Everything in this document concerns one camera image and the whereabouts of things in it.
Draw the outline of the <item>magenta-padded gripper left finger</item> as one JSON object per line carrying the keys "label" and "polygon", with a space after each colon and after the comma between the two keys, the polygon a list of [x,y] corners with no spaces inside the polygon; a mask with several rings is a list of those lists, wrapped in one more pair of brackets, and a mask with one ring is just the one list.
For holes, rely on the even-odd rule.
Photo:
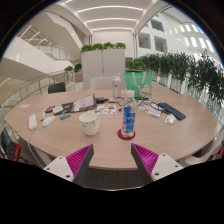
{"label": "magenta-padded gripper left finger", "polygon": [[81,186],[93,155],[94,148],[90,144],[67,157],[58,156],[44,170]]}

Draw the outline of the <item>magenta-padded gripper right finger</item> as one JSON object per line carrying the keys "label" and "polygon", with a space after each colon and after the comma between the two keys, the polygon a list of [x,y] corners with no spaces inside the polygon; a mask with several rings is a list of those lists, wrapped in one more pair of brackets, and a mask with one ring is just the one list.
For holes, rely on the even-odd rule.
{"label": "magenta-padded gripper right finger", "polygon": [[131,154],[144,184],[149,184],[182,169],[182,166],[168,154],[156,154],[134,143],[131,144]]}

